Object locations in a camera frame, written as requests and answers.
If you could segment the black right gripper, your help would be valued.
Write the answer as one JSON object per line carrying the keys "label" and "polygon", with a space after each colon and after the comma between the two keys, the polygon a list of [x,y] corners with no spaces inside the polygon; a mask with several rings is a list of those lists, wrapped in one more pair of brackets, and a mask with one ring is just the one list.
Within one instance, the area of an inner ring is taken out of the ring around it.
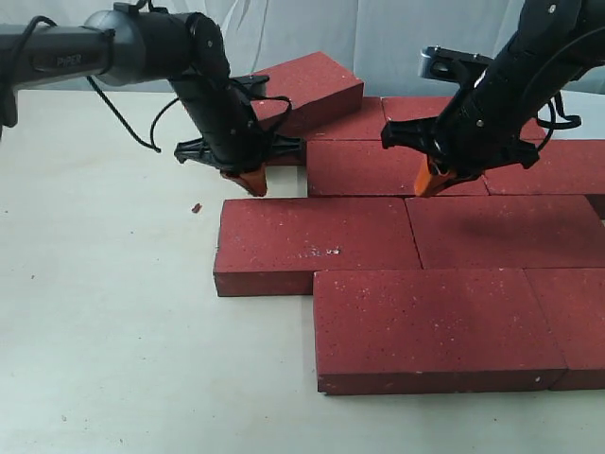
{"label": "black right gripper", "polygon": [[408,147],[425,156],[414,182],[416,197],[434,197],[453,183],[478,179],[488,169],[528,169],[538,162],[537,147],[519,138],[518,127],[504,128],[482,111],[476,91],[481,76],[461,83],[438,116],[389,120],[382,129],[383,148]]}

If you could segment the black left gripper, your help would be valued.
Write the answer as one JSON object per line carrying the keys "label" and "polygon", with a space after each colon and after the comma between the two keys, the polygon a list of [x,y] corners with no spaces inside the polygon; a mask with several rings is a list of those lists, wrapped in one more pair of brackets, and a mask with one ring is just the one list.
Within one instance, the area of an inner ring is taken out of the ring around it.
{"label": "black left gripper", "polygon": [[226,179],[253,197],[265,197],[267,175],[261,165],[275,158],[303,156],[303,140],[278,132],[292,111],[290,99],[279,96],[287,108],[276,123],[263,128],[251,106],[227,79],[217,84],[200,75],[172,80],[172,88],[197,127],[200,138],[180,142],[174,156],[181,164],[195,161],[226,173]]}

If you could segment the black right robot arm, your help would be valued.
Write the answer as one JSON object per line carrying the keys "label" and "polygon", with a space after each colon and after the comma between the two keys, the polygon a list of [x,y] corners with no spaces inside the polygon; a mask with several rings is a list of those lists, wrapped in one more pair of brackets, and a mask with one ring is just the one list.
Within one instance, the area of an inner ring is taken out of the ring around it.
{"label": "black right robot arm", "polygon": [[414,184],[418,197],[432,197],[486,171],[538,162],[542,145],[521,131],[539,121],[549,132],[581,124],[567,115],[562,88],[604,64],[604,4],[601,1],[526,1],[518,26],[495,58],[440,46],[422,52],[424,79],[454,82],[458,91],[434,117],[393,121],[381,131],[384,148],[408,147],[423,154]]}

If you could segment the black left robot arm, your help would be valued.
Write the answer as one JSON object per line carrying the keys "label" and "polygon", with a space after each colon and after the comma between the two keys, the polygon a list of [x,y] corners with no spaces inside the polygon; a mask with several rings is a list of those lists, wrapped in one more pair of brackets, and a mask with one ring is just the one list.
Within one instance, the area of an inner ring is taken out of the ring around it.
{"label": "black left robot arm", "polygon": [[201,135],[176,146],[177,161],[214,167],[254,197],[267,193],[267,164],[306,152],[302,138],[278,132],[288,112],[261,125],[251,104],[267,99],[269,78],[232,77],[221,29],[201,12],[139,1],[98,11],[83,26],[38,15],[26,26],[1,27],[2,128],[18,122],[19,90],[76,78],[94,89],[167,80]]}

